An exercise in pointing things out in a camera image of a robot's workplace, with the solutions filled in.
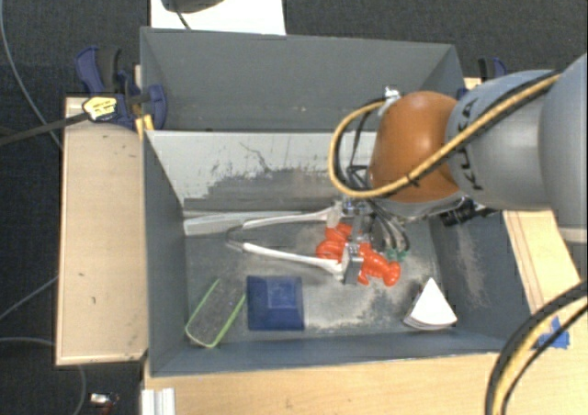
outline clamp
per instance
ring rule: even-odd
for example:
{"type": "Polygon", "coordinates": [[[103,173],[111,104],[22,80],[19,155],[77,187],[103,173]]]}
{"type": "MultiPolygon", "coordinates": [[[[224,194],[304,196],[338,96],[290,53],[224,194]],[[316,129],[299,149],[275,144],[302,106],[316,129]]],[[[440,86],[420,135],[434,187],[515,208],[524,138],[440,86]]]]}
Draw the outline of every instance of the clamp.
{"type": "Polygon", "coordinates": [[[96,100],[88,100],[84,107],[93,121],[108,121],[127,129],[135,129],[135,119],[143,115],[153,117],[155,129],[164,127],[167,116],[167,99],[160,84],[152,84],[145,94],[132,77],[118,68],[119,48],[90,46],[75,57],[75,70],[85,91],[92,97],[107,95],[107,101],[99,100],[96,116],[96,100]]]}

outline blue clamp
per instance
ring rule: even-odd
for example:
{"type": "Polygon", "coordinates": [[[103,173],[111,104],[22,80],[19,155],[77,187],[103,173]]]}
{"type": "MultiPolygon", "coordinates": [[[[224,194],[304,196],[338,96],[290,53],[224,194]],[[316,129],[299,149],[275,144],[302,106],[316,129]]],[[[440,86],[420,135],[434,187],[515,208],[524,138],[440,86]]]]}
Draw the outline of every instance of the blue clamp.
{"type": "MultiPolygon", "coordinates": [[[[548,338],[553,335],[557,330],[561,328],[560,319],[554,317],[551,321],[551,331],[543,333],[537,340],[537,346],[545,344],[548,338]]],[[[570,333],[568,331],[563,332],[558,338],[556,338],[550,345],[553,348],[563,348],[566,350],[570,346],[570,333]]]]}
{"type": "MultiPolygon", "coordinates": [[[[508,74],[506,65],[498,58],[479,58],[478,67],[480,68],[480,78],[482,82],[498,77],[504,77],[508,74]]],[[[469,90],[466,87],[460,87],[456,93],[456,99],[459,100],[469,90]]]]}
{"type": "Polygon", "coordinates": [[[150,114],[155,129],[162,129],[167,116],[167,99],[160,84],[147,87],[147,93],[134,83],[132,77],[119,71],[120,49],[89,46],[75,57],[75,71],[85,91],[91,96],[110,95],[117,100],[117,115],[108,122],[127,129],[135,129],[135,119],[141,114],[150,114]]]}

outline blue sponge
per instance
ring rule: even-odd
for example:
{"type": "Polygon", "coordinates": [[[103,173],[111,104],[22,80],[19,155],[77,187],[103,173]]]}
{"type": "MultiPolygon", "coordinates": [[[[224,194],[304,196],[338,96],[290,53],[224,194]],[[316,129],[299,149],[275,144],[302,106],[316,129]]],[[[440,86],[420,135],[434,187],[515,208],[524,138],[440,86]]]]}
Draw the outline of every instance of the blue sponge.
{"type": "Polygon", "coordinates": [[[298,276],[247,276],[251,331],[302,331],[302,280],[298,276]]]}

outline dust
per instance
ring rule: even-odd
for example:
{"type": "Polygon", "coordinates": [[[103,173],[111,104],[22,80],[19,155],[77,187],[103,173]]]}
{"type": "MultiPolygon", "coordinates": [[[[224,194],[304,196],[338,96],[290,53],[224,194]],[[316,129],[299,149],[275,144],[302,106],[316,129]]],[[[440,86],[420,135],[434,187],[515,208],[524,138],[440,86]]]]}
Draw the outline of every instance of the dust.
{"type": "Polygon", "coordinates": [[[459,228],[457,232],[459,253],[456,260],[466,276],[469,299],[475,306],[487,307],[490,304],[484,287],[484,271],[479,264],[475,243],[466,229],[459,228]]]}

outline wooden board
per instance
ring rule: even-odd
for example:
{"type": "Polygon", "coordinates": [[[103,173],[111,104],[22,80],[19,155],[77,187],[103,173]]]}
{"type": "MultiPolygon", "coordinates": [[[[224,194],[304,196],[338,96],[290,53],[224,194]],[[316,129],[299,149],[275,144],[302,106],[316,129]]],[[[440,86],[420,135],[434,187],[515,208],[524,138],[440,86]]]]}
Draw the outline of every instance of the wooden board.
{"type": "MultiPolygon", "coordinates": [[[[67,101],[67,116],[84,99],[67,101]]],[[[84,121],[65,131],[55,362],[137,360],[147,349],[136,133],[84,121]]]]}

